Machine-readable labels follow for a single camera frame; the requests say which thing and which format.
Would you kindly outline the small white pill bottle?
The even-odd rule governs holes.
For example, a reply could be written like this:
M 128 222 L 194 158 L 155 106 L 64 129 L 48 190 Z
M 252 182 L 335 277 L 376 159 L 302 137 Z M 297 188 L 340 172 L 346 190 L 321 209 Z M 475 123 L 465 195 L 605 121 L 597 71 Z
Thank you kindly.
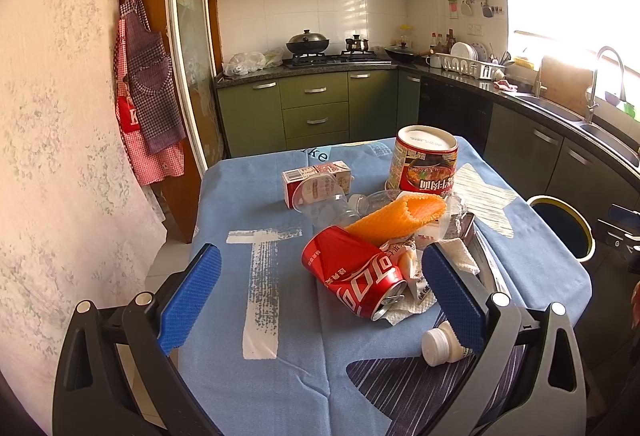
M 421 341 L 422 356 L 430 367 L 455 364 L 472 355 L 472 350 L 459 342 L 449 321 L 426 331 Z

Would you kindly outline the yellow rimmed dark trash bin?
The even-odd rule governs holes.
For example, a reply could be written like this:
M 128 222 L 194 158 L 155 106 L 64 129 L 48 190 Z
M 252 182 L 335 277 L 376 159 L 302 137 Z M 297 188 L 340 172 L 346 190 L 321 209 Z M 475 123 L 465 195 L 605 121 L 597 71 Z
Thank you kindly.
M 527 204 L 549 226 L 578 263 L 588 263 L 596 241 L 585 217 L 572 205 L 550 195 L 535 195 Z

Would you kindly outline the white paper tissue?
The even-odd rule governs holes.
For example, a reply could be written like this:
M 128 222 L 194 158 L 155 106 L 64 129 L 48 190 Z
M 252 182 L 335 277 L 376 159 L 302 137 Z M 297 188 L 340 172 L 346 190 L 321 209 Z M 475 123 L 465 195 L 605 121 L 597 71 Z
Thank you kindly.
M 406 277 L 408 296 L 390 306 L 383 319 L 397 325 L 413 315 L 422 315 L 433 308 L 440 297 L 459 297 L 456 290 L 459 275 L 480 275 L 480 267 L 469 248 L 461 239 L 440 240 L 417 251 L 411 243 L 397 251 L 401 270 L 408 270 Z

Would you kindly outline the crushed red cola can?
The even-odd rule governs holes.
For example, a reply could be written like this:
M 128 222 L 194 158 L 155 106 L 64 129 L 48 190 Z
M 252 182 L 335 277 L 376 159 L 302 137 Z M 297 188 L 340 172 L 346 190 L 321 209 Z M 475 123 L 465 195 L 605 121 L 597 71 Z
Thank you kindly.
M 380 320 L 406 297 L 406 279 L 390 255 L 338 226 L 307 243 L 302 264 L 360 318 Z

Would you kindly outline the orange foam fruit net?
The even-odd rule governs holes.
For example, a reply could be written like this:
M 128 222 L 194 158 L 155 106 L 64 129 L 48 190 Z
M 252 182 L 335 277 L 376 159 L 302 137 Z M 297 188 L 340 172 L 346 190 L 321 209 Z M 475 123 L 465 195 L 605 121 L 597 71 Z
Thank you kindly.
M 345 231 L 360 240 L 381 246 L 390 240 L 410 237 L 442 217 L 446 210 L 446 201 L 439 195 L 405 193 L 347 226 Z

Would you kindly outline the red instant noodle tub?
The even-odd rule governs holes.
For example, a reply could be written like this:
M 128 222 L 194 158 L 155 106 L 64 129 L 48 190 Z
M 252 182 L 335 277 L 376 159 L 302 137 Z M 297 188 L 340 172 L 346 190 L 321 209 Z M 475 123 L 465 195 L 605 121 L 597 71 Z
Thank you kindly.
M 449 195 L 454 186 L 458 141 L 445 130 L 410 125 L 398 131 L 386 190 Z

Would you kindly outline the red white milk carton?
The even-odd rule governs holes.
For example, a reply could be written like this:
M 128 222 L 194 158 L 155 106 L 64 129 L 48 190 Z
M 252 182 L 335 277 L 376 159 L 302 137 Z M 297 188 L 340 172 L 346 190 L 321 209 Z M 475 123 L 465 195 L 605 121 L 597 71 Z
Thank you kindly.
M 343 161 L 290 169 L 283 171 L 282 183 L 285 205 L 299 209 L 334 195 L 347 195 L 352 170 Z

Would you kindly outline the clear plastic cup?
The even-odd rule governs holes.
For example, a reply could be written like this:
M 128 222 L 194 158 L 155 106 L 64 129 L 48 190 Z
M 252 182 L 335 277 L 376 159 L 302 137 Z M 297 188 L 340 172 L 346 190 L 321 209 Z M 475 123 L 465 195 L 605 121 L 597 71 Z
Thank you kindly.
M 346 227 L 356 218 L 354 211 L 348 206 L 346 195 L 334 195 L 324 201 L 302 206 L 296 211 L 304 215 L 317 231 L 332 226 Z

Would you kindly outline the crushed clear plastic bottle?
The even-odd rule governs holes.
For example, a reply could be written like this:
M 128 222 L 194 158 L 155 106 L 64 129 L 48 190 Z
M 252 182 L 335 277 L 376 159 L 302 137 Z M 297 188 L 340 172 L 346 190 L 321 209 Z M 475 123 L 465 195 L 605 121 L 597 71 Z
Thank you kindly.
M 400 190 L 382 190 L 369 195 L 352 194 L 347 203 L 359 218 L 363 218 L 393 203 L 400 193 Z

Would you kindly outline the blue patterned tablecloth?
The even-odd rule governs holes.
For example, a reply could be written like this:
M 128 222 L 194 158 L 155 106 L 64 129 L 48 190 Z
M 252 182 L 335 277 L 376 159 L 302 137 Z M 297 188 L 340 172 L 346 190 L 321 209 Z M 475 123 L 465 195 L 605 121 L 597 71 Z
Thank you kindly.
M 462 138 L 457 183 L 475 214 L 482 249 L 515 304 L 566 308 L 574 324 L 591 298 L 590 278 L 521 196 Z M 383 190 L 394 139 L 227 159 L 205 175 L 192 256 L 221 252 L 221 276 L 180 349 L 179 371 L 225 435 L 426 435 L 438 408 L 476 364 L 429 367 L 423 333 L 444 320 L 438 305 L 391 326 L 360 318 L 304 268 L 311 221 L 284 203 L 285 171 L 323 161 L 352 170 L 352 192 Z M 515 347 L 472 435 L 583 435 L 579 357 L 556 356 L 543 390 L 526 392 L 524 347 Z

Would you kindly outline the wooden cutting board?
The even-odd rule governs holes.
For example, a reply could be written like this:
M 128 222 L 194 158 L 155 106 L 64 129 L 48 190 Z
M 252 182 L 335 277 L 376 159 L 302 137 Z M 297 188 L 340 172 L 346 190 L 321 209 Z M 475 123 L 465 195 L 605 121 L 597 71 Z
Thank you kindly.
M 542 58 L 540 68 L 541 96 L 585 117 L 587 90 L 592 84 L 591 70 L 567 65 L 548 56 Z

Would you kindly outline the white dish rack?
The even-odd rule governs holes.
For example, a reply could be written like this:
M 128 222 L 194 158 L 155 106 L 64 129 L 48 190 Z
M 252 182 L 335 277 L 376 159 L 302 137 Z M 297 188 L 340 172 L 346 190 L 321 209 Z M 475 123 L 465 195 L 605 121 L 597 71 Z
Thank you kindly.
M 503 66 L 480 61 L 476 50 L 466 42 L 455 42 L 448 53 L 438 52 L 436 58 L 439 67 L 447 72 L 488 81 L 497 81 L 504 77 Z

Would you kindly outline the clear plastic bag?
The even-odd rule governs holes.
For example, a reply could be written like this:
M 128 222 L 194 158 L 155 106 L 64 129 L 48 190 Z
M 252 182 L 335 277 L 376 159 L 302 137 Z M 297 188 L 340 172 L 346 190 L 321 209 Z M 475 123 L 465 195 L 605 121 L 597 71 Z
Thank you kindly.
M 263 70 L 266 64 L 267 60 L 262 52 L 235 53 L 227 62 L 224 62 L 224 75 L 227 77 L 246 76 Z

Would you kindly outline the black frying pan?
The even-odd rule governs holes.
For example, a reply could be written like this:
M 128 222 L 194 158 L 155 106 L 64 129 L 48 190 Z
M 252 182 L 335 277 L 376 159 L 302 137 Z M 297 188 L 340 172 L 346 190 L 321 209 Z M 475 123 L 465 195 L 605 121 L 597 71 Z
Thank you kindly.
M 420 60 L 421 55 L 408 48 L 385 48 L 385 53 L 394 62 L 411 64 Z

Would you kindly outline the gas stove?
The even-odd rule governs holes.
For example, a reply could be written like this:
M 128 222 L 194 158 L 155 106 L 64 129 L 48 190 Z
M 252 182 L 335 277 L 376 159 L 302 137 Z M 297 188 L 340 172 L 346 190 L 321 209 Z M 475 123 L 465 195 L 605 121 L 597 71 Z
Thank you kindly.
M 382 58 L 373 51 L 343 51 L 341 54 L 306 53 L 294 54 L 283 61 L 288 68 L 321 67 L 321 66 L 392 66 L 389 58 Z

